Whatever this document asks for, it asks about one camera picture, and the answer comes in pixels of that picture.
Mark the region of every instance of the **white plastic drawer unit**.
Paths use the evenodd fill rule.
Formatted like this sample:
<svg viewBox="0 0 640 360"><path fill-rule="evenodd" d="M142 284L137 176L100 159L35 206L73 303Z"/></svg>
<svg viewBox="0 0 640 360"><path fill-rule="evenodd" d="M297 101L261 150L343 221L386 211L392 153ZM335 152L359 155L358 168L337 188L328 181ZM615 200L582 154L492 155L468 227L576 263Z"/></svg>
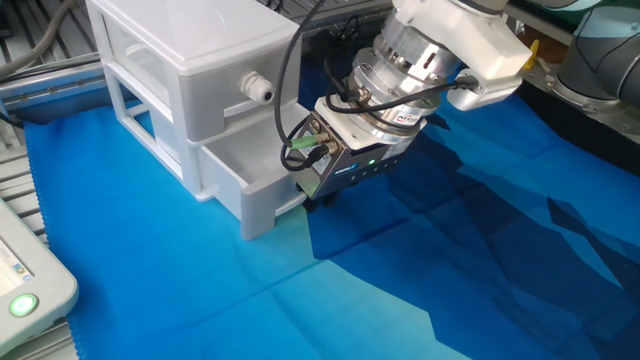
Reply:
<svg viewBox="0 0 640 360"><path fill-rule="evenodd" d="M245 239L304 200L280 164L269 104L295 23L255 0L90 0L88 6L118 120L194 197L218 198L240 219ZM308 114L297 103L299 68L298 45L283 87L286 129ZM247 81L256 76L259 82ZM254 83L264 96L247 90ZM143 104L127 109L121 85ZM145 111L154 136L134 119Z"/></svg>

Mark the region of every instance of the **green cable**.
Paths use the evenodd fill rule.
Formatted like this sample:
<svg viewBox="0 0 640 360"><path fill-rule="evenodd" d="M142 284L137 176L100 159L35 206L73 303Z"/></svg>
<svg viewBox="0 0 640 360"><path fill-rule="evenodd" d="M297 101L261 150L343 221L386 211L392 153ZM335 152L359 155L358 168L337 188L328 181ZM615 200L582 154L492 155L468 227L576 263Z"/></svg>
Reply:
<svg viewBox="0 0 640 360"><path fill-rule="evenodd" d="M295 149L312 147L316 145L318 145L318 139L315 136L305 136L299 139L291 140L291 146L289 146L289 148L291 150L295 150Z"/></svg>

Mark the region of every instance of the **open drawer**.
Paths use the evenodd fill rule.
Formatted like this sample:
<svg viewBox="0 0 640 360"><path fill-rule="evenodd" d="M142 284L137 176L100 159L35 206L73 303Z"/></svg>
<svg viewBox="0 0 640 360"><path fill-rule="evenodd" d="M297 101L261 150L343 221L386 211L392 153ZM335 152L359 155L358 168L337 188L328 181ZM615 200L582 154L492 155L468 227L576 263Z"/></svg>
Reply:
<svg viewBox="0 0 640 360"><path fill-rule="evenodd" d="M308 111L297 103L284 108L285 129L293 128L307 115ZM281 147L273 116L269 114L242 131L224 134L198 151L203 188L242 222L244 239L271 229L277 216L306 198L296 190L293 179L280 164Z"/></svg>

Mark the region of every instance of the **blue cloth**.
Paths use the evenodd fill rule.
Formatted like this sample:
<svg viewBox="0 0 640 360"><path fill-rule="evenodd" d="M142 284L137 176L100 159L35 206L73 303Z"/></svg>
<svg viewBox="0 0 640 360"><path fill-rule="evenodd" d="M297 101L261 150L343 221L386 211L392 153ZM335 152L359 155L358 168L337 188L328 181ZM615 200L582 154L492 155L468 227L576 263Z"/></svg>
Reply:
<svg viewBox="0 0 640 360"><path fill-rule="evenodd" d="M111 109L26 124L80 357L637 358L639 179L516 97L439 114L397 170L252 242Z"/></svg>

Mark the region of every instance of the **green light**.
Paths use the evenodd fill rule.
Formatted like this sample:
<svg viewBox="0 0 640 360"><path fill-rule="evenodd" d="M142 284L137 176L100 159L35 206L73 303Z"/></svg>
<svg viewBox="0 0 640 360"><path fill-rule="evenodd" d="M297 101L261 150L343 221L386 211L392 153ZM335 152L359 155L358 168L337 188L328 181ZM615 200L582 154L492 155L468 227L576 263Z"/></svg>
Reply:
<svg viewBox="0 0 640 360"><path fill-rule="evenodd" d="M22 294L13 299L9 312L13 316L22 317L31 314L38 307L38 297L33 294Z"/></svg>

